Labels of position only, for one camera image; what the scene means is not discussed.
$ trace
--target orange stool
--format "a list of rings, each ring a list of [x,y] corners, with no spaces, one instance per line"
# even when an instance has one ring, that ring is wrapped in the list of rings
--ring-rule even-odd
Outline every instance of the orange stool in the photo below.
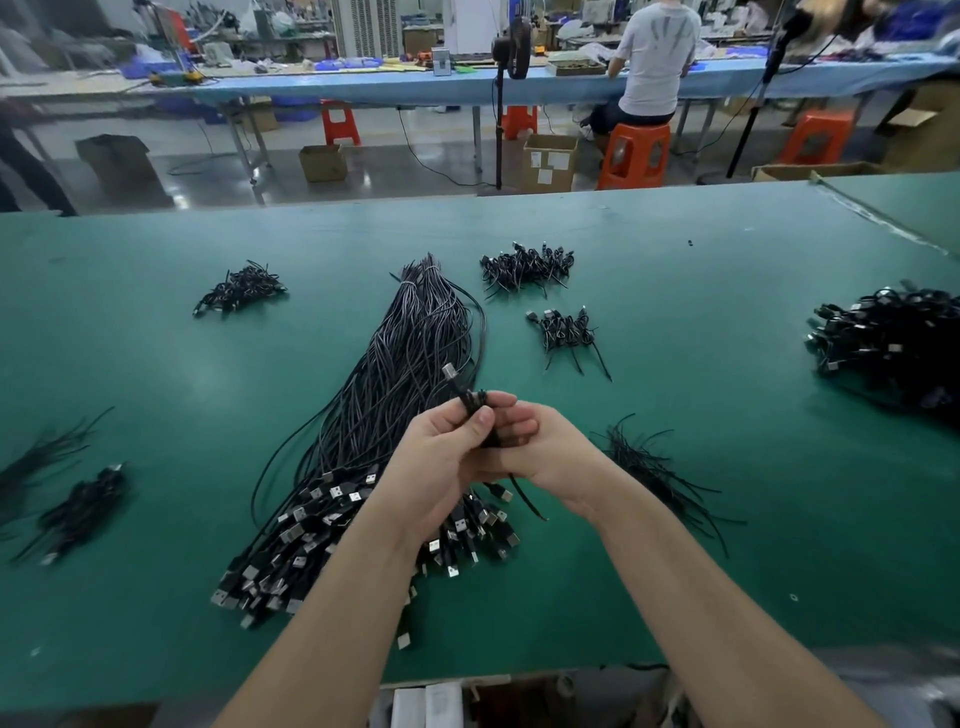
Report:
[[[333,144],[337,139],[352,139],[353,146],[360,146],[360,133],[357,132],[356,122],[353,121],[353,111],[348,106],[343,106],[343,121],[334,121],[330,118],[330,109],[326,104],[338,104],[337,101],[322,99],[320,102],[320,114],[324,118],[324,135],[326,143]]]
[[[660,144],[660,161],[650,165],[654,146]],[[670,125],[628,127],[617,124],[603,157],[597,189],[662,187],[666,160],[670,156]]]
[[[508,139],[516,139],[516,135],[524,129],[537,133],[537,107],[530,113],[528,107],[507,107],[503,115],[503,135]]]
[[[852,111],[808,111],[798,122],[777,160],[780,164],[834,164],[853,131]],[[803,154],[804,143],[815,134],[826,134],[826,146],[815,154]]]

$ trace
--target seated person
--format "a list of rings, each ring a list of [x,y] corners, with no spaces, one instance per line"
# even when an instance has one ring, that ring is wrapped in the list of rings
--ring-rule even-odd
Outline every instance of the seated person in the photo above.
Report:
[[[587,119],[602,152],[617,124],[656,127],[670,121],[699,39],[700,16],[679,0],[660,0],[630,18],[607,69],[614,79],[630,59],[627,90],[595,107]]]

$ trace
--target green tabletop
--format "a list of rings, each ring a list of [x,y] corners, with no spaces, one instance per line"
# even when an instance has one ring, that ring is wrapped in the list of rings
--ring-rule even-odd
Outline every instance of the green tabletop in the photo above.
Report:
[[[927,242],[960,254],[960,172],[828,177],[824,184]]]
[[[956,291],[960,268],[805,182],[31,226],[5,215],[0,240],[5,456],[116,406],[83,463],[34,489],[31,508],[119,460],[135,492],[62,563],[0,566],[0,710],[238,685],[285,622],[248,633],[208,603],[253,533],[260,468],[346,378],[396,291],[391,271],[430,251],[479,295],[477,259],[513,240],[576,251],[569,289],[552,288],[549,305],[588,307],[614,382],[587,356],[586,376],[561,356],[543,371],[523,314],[546,302],[530,291],[487,304],[482,386],[554,404],[584,431],[631,412],[637,434],[673,428],[660,451],[685,478],[724,491],[714,512],[750,522],[725,528],[729,560],[716,543],[710,552],[805,644],[956,634],[957,435],[835,390],[802,342],[819,303],[901,278]],[[269,263],[289,299],[192,318],[246,258]],[[289,489],[306,439],[267,500]],[[414,645],[392,655],[385,681],[659,658],[597,537],[531,491],[550,521],[515,499],[522,543],[509,563],[429,579]],[[14,531],[8,553],[31,526]]]

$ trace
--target dark pants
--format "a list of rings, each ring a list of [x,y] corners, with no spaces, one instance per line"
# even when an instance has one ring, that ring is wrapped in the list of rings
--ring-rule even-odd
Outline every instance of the dark pants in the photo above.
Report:
[[[0,161],[16,172],[38,198],[50,209],[59,210],[64,215],[76,215],[77,210],[70,204],[66,193],[43,162],[34,157],[13,135],[13,128],[0,116]],[[0,178],[0,212],[19,212],[10,188]]]
[[[612,99],[606,104],[593,107],[587,122],[597,136],[607,136],[613,132],[617,124],[628,127],[658,127],[666,124],[673,118],[673,111],[663,116],[634,116],[620,108],[619,99]]]

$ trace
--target dark shorts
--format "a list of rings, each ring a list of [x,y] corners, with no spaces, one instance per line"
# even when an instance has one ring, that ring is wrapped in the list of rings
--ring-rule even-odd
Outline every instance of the dark shorts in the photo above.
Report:
[[[593,107],[588,122],[594,134],[606,136],[617,124],[626,124],[628,127],[658,127],[673,118],[673,111],[664,116],[634,116],[621,109],[619,101],[612,99],[606,104]]]

